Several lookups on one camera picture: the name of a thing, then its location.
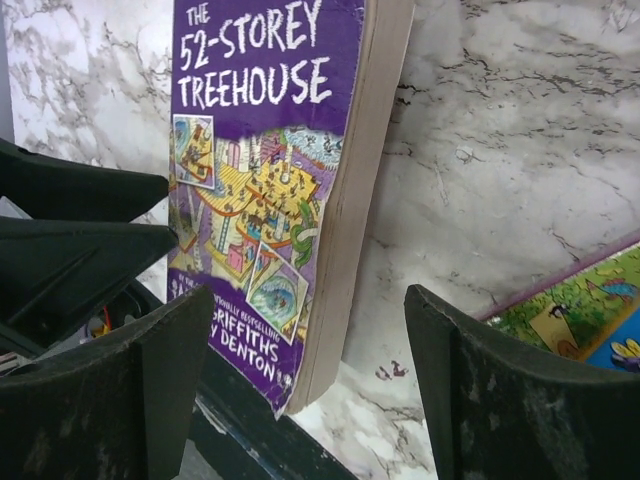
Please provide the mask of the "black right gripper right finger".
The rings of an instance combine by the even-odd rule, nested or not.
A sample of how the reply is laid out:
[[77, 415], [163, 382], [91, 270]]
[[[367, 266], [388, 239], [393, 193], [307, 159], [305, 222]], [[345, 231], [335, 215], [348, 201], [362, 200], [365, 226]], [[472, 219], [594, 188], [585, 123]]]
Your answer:
[[441, 479], [635, 479], [639, 378], [566, 359], [420, 285], [404, 300]]

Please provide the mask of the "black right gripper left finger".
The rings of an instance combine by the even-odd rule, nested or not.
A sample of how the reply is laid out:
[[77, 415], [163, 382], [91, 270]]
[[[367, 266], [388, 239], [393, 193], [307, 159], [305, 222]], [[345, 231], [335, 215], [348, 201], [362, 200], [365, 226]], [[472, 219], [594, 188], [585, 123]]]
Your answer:
[[213, 308], [198, 287], [2, 377], [2, 478], [175, 478]]

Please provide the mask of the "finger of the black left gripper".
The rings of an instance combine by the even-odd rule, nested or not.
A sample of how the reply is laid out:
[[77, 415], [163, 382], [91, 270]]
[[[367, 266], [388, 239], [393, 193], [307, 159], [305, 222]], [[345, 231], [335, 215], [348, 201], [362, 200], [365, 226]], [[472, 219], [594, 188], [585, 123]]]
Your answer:
[[160, 175], [61, 160], [1, 141], [1, 195], [34, 219], [131, 222], [167, 194]]
[[2, 349], [51, 348], [176, 244], [167, 226], [2, 218]]

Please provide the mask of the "purple 52-Storey Treehouse book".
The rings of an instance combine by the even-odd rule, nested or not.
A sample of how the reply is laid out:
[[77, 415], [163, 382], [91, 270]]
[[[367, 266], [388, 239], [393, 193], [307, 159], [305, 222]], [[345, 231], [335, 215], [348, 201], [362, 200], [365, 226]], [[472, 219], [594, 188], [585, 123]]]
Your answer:
[[293, 414], [334, 383], [413, 23], [410, 1], [174, 5], [167, 295]]

